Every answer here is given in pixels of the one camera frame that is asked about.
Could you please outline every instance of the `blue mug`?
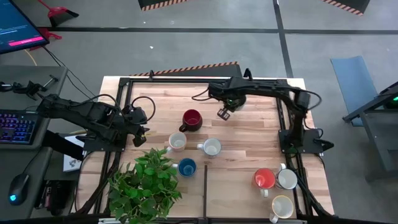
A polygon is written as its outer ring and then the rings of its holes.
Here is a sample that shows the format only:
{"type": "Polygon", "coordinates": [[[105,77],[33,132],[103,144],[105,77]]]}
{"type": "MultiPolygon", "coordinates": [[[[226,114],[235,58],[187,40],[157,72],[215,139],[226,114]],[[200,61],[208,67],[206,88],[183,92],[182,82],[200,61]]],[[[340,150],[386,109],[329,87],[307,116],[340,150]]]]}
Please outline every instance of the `blue mug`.
{"type": "Polygon", "coordinates": [[[197,170],[195,161],[189,158],[182,159],[178,164],[173,164],[173,167],[176,167],[178,173],[183,177],[191,177],[197,170]]]}

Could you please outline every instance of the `butcher block tabletop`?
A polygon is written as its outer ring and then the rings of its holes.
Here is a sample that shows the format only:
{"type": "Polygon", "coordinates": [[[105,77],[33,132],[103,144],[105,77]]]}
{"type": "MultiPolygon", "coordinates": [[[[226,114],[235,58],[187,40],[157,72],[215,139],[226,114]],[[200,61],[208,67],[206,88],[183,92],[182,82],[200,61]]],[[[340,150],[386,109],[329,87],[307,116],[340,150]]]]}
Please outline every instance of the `butcher block tabletop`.
{"type": "MultiPolygon", "coordinates": [[[[104,77],[101,94],[116,97],[120,77],[104,77]]],[[[305,89],[300,78],[287,79],[289,85],[305,89]]],[[[203,118],[202,127],[195,132],[185,132],[187,146],[182,152],[168,152],[167,157],[180,161],[191,158],[197,164],[193,177],[184,178],[178,175],[177,189],[182,199],[170,210],[170,217],[202,217],[204,185],[207,184],[206,215],[208,217],[231,218],[269,218],[272,211],[271,202],[277,195],[285,195],[294,203],[292,190],[270,189],[269,197],[261,197],[259,189],[252,186],[253,174],[259,168],[270,168],[278,171],[280,163],[285,163],[285,156],[280,153],[277,132],[280,129],[275,98],[264,96],[247,96],[242,110],[231,113],[229,120],[224,121],[217,116],[223,107],[216,100],[193,101],[191,96],[206,90],[206,83],[134,83],[131,100],[138,96],[149,96],[156,103],[155,116],[144,125],[150,131],[146,133],[147,141],[140,147],[134,147],[132,136],[126,143],[120,165],[134,163],[134,159],[144,155],[151,148],[163,149],[168,145],[169,136],[178,131],[182,125],[182,116],[186,110],[195,109],[203,118]],[[208,138],[221,141],[222,150],[209,158],[197,144],[208,138]],[[207,181],[205,181],[205,165],[207,165],[207,181]]],[[[126,90],[121,102],[124,102],[126,90]]],[[[99,99],[113,105],[107,97],[99,99]]],[[[144,109],[147,116],[153,112],[152,103],[140,99],[134,103],[144,109]]],[[[307,124],[313,127],[311,113],[308,113],[307,124]]],[[[103,152],[94,152],[84,162],[78,186],[77,205],[80,208],[91,196],[98,185],[103,152]]],[[[333,213],[328,184],[322,163],[314,155],[302,154],[304,167],[307,171],[309,189],[322,204],[326,211],[333,213]]],[[[301,211],[305,211],[302,194],[298,190],[301,211]]],[[[101,211],[106,205],[104,194],[101,211]]]]}

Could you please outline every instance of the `mug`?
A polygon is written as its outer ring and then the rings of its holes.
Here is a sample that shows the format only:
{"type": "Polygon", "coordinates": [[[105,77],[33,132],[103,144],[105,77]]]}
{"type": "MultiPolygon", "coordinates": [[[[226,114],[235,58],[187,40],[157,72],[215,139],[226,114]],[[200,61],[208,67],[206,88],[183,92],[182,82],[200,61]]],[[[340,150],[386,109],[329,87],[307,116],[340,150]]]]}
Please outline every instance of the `mug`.
{"type": "Polygon", "coordinates": [[[278,195],[272,200],[272,213],[269,221],[277,223],[280,218],[289,218],[293,215],[294,206],[291,199],[285,195],[278,195]]]}
{"type": "Polygon", "coordinates": [[[182,159],[178,164],[173,164],[172,167],[177,168],[178,173],[183,177],[191,177],[197,170],[197,165],[193,159],[182,159]]]}
{"type": "Polygon", "coordinates": [[[203,124],[200,113],[197,110],[187,110],[182,116],[182,125],[179,129],[181,132],[198,131],[203,124]]]}
{"type": "Polygon", "coordinates": [[[277,186],[280,189],[292,190],[297,186],[297,176],[290,170],[286,169],[285,164],[280,164],[279,171],[275,176],[277,186]]]}
{"type": "Polygon", "coordinates": [[[268,168],[258,169],[253,175],[252,183],[260,188],[261,195],[266,198],[268,197],[268,189],[275,185],[275,175],[268,168]]]}
{"type": "Polygon", "coordinates": [[[167,147],[167,151],[177,151],[181,152],[185,149],[187,145],[187,137],[184,133],[176,132],[170,135],[169,137],[169,147],[167,147]]]}
{"type": "Polygon", "coordinates": [[[203,144],[198,144],[197,149],[203,150],[207,156],[217,156],[221,151],[221,142],[218,139],[207,139],[203,144]]]}

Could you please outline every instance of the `white mug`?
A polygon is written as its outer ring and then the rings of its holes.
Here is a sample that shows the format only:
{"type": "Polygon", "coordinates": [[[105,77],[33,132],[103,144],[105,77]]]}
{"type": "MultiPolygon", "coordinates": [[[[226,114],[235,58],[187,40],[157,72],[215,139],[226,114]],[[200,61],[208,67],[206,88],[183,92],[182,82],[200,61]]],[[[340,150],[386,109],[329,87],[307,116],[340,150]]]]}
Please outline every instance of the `white mug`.
{"type": "Polygon", "coordinates": [[[217,156],[221,151],[221,142],[218,139],[207,139],[203,144],[198,144],[198,149],[203,150],[210,157],[217,156]]]}
{"type": "Polygon", "coordinates": [[[181,152],[185,149],[186,145],[187,137],[184,133],[176,132],[171,134],[169,137],[169,147],[167,147],[167,151],[181,152]]]}
{"type": "Polygon", "coordinates": [[[278,195],[272,200],[272,213],[269,215],[269,220],[272,223],[277,223],[280,218],[289,218],[293,215],[294,206],[291,199],[285,195],[278,195]]]}
{"type": "Polygon", "coordinates": [[[281,163],[279,171],[275,175],[275,186],[280,189],[292,190],[297,186],[297,176],[290,170],[286,169],[286,165],[281,163]]]}

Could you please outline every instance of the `red mug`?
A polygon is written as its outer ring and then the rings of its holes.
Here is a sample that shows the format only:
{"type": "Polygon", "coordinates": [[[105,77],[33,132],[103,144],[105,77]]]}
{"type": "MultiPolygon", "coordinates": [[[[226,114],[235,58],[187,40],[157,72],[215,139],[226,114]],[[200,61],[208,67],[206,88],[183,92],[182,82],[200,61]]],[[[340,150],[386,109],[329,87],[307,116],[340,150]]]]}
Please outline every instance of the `red mug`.
{"type": "Polygon", "coordinates": [[[187,110],[182,116],[180,131],[198,131],[203,124],[200,113],[197,110],[187,110]]]}
{"type": "Polygon", "coordinates": [[[252,183],[260,188],[260,193],[263,197],[268,197],[268,189],[275,185],[275,175],[268,168],[258,169],[253,175],[252,183]]]}

